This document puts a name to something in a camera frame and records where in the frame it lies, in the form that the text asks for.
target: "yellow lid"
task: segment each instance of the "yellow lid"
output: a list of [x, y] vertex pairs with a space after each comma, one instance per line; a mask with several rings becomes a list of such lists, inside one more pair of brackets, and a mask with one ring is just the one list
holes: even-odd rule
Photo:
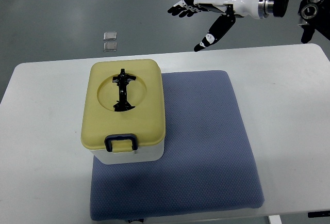
[[[135, 76], [127, 88], [127, 101], [135, 106], [127, 111], [114, 111], [119, 100], [119, 87], [113, 77], [125, 73]], [[165, 108], [160, 68], [151, 59], [98, 62], [89, 77], [81, 142], [90, 150], [105, 149], [109, 135], [134, 134], [138, 146], [152, 146], [165, 137]], [[113, 152], [128, 151], [120, 145]]]

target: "white robotic hand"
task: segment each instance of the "white robotic hand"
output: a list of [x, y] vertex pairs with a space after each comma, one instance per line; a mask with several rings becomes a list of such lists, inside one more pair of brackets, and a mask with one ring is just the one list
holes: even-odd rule
[[194, 50], [197, 52], [218, 42], [235, 23], [235, 17], [250, 15], [255, 19], [268, 16], [272, 0], [182, 0], [168, 10], [173, 16], [191, 17], [201, 11], [220, 13], [207, 35]]

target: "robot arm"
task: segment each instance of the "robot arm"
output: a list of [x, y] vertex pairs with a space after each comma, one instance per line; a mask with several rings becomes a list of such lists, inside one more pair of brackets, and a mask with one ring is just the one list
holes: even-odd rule
[[[182, 0], [168, 10], [173, 16], [191, 17], [201, 11], [220, 13], [219, 18], [194, 50], [202, 50], [218, 42], [233, 26], [237, 17], [266, 18], [269, 14], [283, 17], [289, 0]], [[315, 30], [330, 40], [330, 0], [302, 0], [298, 14], [303, 28], [301, 42], [312, 39]]]
[[173, 16], [191, 17], [201, 11], [220, 13], [206, 36], [194, 50], [200, 51], [218, 42], [233, 26], [236, 17], [252, 16], [255, 19], [266, 18], [265, 4], [268, 0], [182, 0], [168, 10]]

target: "black latch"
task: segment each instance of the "black latch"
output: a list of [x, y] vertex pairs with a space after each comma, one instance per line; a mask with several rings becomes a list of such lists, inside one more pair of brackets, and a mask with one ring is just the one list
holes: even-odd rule
[[131, 140], [132, 150], [138, 149], [138, 138], [135, 134], [122, 134], [122, 135], [108, 135], [104, 139], [105, 148], [108, 152], [112, 152], [112, 141], [113, 140]]

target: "black clip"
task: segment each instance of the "black clip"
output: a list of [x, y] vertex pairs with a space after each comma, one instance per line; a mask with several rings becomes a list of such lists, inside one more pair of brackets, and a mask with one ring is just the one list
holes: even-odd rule
[[122, 68], [120, 74], [117, 77], [112, 78], [113, 83], [117, 83], [119, 87], [119, 101], [114, 105], [114, 111], [127, 111], [133, 109], [135, 106], [131, 106], [127, 101], [126, 86], [130, 81], [134, 81], [135, 76], [125, 73], [125, 69]]

